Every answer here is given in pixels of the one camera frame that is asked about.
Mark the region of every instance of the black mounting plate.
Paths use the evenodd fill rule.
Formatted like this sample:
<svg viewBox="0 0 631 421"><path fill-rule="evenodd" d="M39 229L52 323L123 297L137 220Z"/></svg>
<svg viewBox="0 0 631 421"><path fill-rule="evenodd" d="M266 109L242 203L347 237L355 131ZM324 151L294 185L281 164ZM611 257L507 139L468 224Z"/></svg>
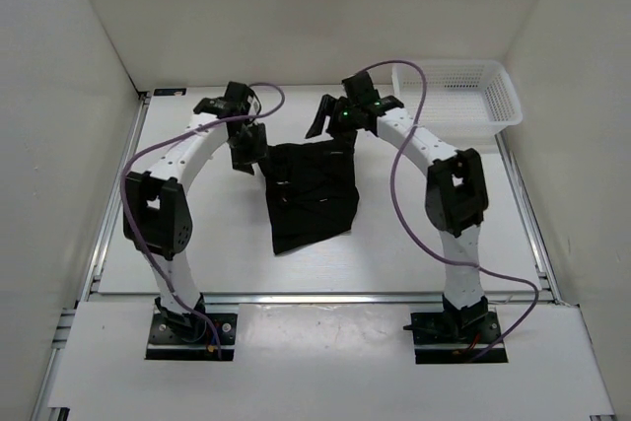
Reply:
<svg viewBox="0 0 631 421"><path fill-rule="evenodd" d="M229 313L207 314L219 333L222 358L217 350L209 350L212 336L209 331L200 334L196 340L184 340L174 334L166 325L160 313L154 313L147 339L146 360L205 360L211 362L232 362L235 358L237 337L237 315Z"/></svg>
<svg viewBox="0 0 631 421"><path fill-rule="evenodd" d="M451 332L444 313L412 313L412 323L406 326L414 337L416 364L461 364L469 362L486 345L502 333L497 314L489 311L480 321L463 329L457 336ZM467 350L479 334L475 347ZM507 363L503 344L498 344L478 364Z"/></svg>

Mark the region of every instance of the white plastic basket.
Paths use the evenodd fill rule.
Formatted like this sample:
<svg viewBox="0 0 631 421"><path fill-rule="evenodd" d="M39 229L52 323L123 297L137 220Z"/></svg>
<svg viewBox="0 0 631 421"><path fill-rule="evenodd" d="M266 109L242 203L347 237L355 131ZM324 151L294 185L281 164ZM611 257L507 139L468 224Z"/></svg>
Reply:
<svg viewBox="0 0 631 421"><path fill-rule="evenodd" d="M420 123L451 139L492 137L522 121L522 106L508 73L493 60L414 61L427 76ZM410 113L418 109L421 78L409 66L392 67L394 95Z"/></svg>

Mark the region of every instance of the black cloth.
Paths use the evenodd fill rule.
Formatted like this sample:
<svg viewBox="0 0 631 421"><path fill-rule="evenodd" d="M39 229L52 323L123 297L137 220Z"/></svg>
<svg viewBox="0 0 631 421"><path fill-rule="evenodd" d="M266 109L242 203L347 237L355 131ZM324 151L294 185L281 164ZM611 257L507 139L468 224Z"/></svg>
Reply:
<svg viewBox="0 0 631 421"><path fill-rule="evenodd" d="M354 153L340 140L268 148L268 159L259 165L275 254L351 229L359 202Z"/></svg>

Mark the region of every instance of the white panel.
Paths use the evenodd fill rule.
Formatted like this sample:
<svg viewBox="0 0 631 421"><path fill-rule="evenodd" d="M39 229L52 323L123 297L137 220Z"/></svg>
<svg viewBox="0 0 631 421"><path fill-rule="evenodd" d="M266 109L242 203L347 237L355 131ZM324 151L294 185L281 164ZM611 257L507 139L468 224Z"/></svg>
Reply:
<svg viewBox="0 0 631 421"><path fill-rule="evenodd" d="M302 143L322 94L341 94L341 87L285 88L287 103L265 119L270 144ZM139 149L179 134L203 97L221 96L224 88L189 89L185 96L154 97ZM275 92L259 93L263 107L278 102ZM502 158L493 142L482 161L490 206L480 237L480 261L487 268L538 284ZM359 135L355 175L360 205L349 234L274 256L262 175L232 170L228 146L220 148L193 183L188 202L193 236L187 248L193 276L201 291L219 293L434 292L445 284L442 263L426 255L399 224L388 191L395 149L370 132ZM134 168L145 171L158 151ZM425 214L425 178L407 160L397 175L399 201L410 225L431 248L442 251L439 234ZM100 291L155 293L149 265L122 234L119 216L105 262ZM487 291L529 291L525 285L482 275Z"/></svg>
<svg viewBox="0 0 631 421"><path fill-rule="evenodd" d="M523 306L498 309L508 326ZM69 421L589 420L611 406L581 314L538 307L508 364L415 365L409 308L241 306L230 363L145 361L152 305L79 307L51 406Z"/></svg>
<svg viewBox="0 0 631 421"><path fill-rule="evenodd" d="M27 419L135 93L88 0L0 0L0 419Z"/></svg>
<svg viewBox="0 0 631 421"><path fill-rule="evenodd" d="M331 84L402 55L501 58L535 0L92 1L136 85L151 89Z"/></svg>
<svg viewBox="0 0 631 421"><path fill-rule="evenodd" d="M525 118L511 145L622 419L631 419L630 19L630 0L540 0L508 57Z"/></svg>

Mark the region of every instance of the black bracket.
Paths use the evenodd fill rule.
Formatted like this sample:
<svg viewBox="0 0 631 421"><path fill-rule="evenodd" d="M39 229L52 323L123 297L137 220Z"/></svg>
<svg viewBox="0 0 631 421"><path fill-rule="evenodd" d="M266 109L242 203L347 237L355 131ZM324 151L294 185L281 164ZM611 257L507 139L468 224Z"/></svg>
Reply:
<svg viewBox="0 0 631 421"><path fill-rule="evenodd" d="M204 329L205 322L196 315L192 313L180 314L169 311L162 306L160 297L155 299L155 303L164 324L182 339L193 339L200 330ZM195 304L195 310L199 313L206 313L204 298L201 294Z"/></svg>
<svg viewBox="0 0 631 421"><path fill-rule="evenodd" d="M162 313L154 313L145 359L147 360L198 360L211 362L231 362L235 357L235 340L237 337L237 315L232 313L210 313L207 316L213 321L221 343L221 360L212 344L212 331L206 324L196 324L193 333L187 336L174 330Z"/></svg>
<svg viewBox="0 0 631 421"><path fill-rule="evenodd" d="M486 299L486 296L483 296L480 301L473 306L465 306L464 308L457 309L445 298L445 295L443 295L443 310L445 311L445 318L456 328L456 331L463 332L467 327L475 324L488 314L489 301Z"/></svg>
<svg viewBox="0 0 631 421"><path fill-rule="evenodd" d="M306 138L321 134L327 117L326 133L335 139L348 141L352 137L354 141L357 130L369 130L377 135L377 118L393 108L403 107L403 103L394 96L380 98L366 71L344 79L342 85L346 97L322 96Z"/></svg>
<svg viewBox="0 0 631 421"><path fill-rule="evenodd" d="M226 118L248 115L252 108L254 113L260 113L261 105L256 93L246 84L231 81L222 98L204 98L193 112L212 113L217 118ZM254 175L252 164L267 156L265 125L249 119L228 122L226 127L233 170Z"/></svg>
<svg viewBox="0 0 631 421"><path fill-rule="evenodd" d="M502 333L494 312L460 330L445 313L412 313L411 322L403 329L412 331L417 365L467 363ZM502 345L493 347L475 361L481 364L507 362Z"/></svg>
<svg viewBox="0 0 631 421"><path fill-rule="evenodd" d="M164 181L149 172L142 175L130 172L125 178L125 190L131 214L149 250L167 260L184 251L190 241L193 221L183 186L174 177ZM152 201L158 201L158 207L151 206ZM141 249L124 215L123 234Z"/></svg>
<svg viewBox="0 0 631 421"><path fill-rule="evenodd" d="M439 231L459 237L464 229L482 223L488 207L482 160L472 148L428 168L425 211Z"/></svg>

